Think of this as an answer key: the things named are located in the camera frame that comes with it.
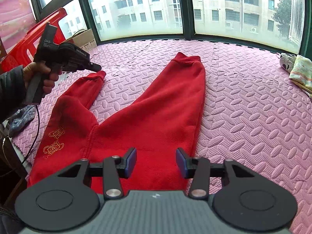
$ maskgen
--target gold embroidery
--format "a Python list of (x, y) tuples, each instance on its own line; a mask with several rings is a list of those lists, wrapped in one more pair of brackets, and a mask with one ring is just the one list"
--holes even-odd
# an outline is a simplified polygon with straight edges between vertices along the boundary
[(50, 132), (49, 136), (54, 137), (55, 139), (58, 140), (58, 138), (60, 138), (60, 136), (63, 134), (65, 134), (65, 130), (63, 126), (59, 126), (57, 130)]
[(58, 141), (56, 141), (52, 143), (51, 145), (44, 147), (43, 153), (52, 155), (54, 152), (63, 149), (63, 147), (64, 147), (63, 143), (59, 143)]

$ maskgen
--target air conditioner unit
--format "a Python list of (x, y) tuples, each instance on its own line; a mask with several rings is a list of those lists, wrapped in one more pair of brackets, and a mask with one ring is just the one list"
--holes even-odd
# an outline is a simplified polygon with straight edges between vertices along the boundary
[(228, 29), (233, 29), (233, 22), (226, 21), (225, 22), (225, 27), (228, 28)]

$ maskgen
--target towel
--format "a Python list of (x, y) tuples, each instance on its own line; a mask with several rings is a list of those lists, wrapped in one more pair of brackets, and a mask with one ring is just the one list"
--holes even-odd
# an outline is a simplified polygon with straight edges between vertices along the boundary
[(297, 55), (289, 79), (302, 88), (309, 98), (312, 98), (312, 62), (310, 59)]
[(36, 108), (34, 105), (27, 105), (24, 108), (18, 110), (10, 118), (11, 125), (8, 132), (9, 137), (17, 135), (25, 127), (25, 125), (34, 119)]

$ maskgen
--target hand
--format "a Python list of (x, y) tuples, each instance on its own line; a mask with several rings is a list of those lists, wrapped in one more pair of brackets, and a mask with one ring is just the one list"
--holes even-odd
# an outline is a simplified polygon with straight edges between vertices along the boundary
[[(24, 78), (26, 89), (28, 88), (28, 85), (30, 81), (32, 80), (32, 77), (34, 76), (36, 72), (40, 72), (42, 74), (49, 74), (51, 72), (51, 69), (45, 65), (44, 61), (29, 63), (26, 67), (23, 68), (23, 78)], [(62, 70), (60, 69), (58, 73), (51, 73), (49, 76), (49, 79), (43, 81), (43, 92), (45, 94), (51, 93), (52, 88), (55, 87), (54, 82), (58, 80), (59, 75), (61, 74), (62, 74)]]

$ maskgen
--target textured mat surface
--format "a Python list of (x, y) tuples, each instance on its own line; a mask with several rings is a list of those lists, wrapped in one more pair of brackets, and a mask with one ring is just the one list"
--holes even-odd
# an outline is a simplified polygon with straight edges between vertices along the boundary
[[(288, 80), (279, 56), (243, 46), (208, 41), (154, 40), (107, 44), (92, 50), (92, 61), (107, 73), (91, 111), (99, 122), (130, 105), (177, 54), (199, 55), (206, 69), (206, 100), (197, 155), (212, 162), (234, 158), (293, 193), (298, 214), (291, 230), (312, 233), (311, 102)], [(77, 78), (70, 74), (39, 107), (40, 135), (52, 108)], [(16, 138), (26, 154), (37, 128), (37, 117)], [(213, 179), (211, 192), (221, 187)]]

